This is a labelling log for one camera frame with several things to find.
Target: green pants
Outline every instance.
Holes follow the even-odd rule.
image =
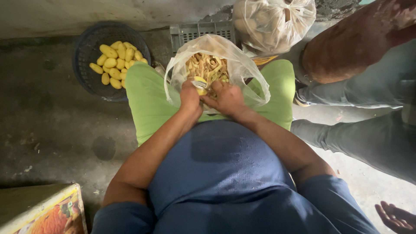
[[[270,101],[254,110],[260,115],[290,131],[292,123],[292,101],[295,95],[295,74],[288,60],[276,60],[267,64],[262,75],[270,85]],[[259,84],[253,79],[249,87],[261,95]],[[126,91],[136,126],[139,146],[159,129],[178,108],[166,100],[163,77],[149,65],[136,62],[127,72]],[[202,114],[199,122],[225,119],[222,115]]]

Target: hand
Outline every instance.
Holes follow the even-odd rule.
[[[375,205],[384,225],[398,234],[416,234],[416,215],[381,201]]]
[[[191,83],[192,79],[185,81],[181,89],[181,111],[192,114],[196,120],[202,115],[202,105],[196,87]]]
[[[201,96],[201,100],[208,106],[221,112],[225,115],[235,117],[243,110],[248,109],[244,104],[243,93],[238,86],[230,85],[229,83],[222,81],[214,81],[211,84],[212,89],[217,94],[217,100],[214,100],[208,96]]]

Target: gray plastic crate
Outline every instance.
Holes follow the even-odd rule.
[[[219,35],[235,44],[234,26],[232,21],[171,25],[173,56],[176,55],[178,49],[185,43],[200,36],[204,36],[205,34]]]

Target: wall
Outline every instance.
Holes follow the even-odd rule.
[[[0,39],[78,35],[97,21],[138,30],[197,22],[234,0],[11,0],[0,9]]]

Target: bag of potatoes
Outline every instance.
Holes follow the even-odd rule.
[[[315,18],[314,0],[237,0],[233,9],[234,26],[242,41],[272,53],[289,51]]]
[[[205,34],[184,44],[175,57],[171,58],[164,79],[166,99],[175,107],[180,107],[182,83],[188,78],[187,62],[195,54],[212,55],[218,60],[227,61],[228,82],[240,87],[244,102],[249,107],[263,106],[270,100],[269,85],[260,73],[256,64],[231,41],[212,34]],[[172,70],[169,81],[168,71]],[[252,84],[245,84],[248,78]],[[218,113],[215,109],[204,109],[205,114]]]

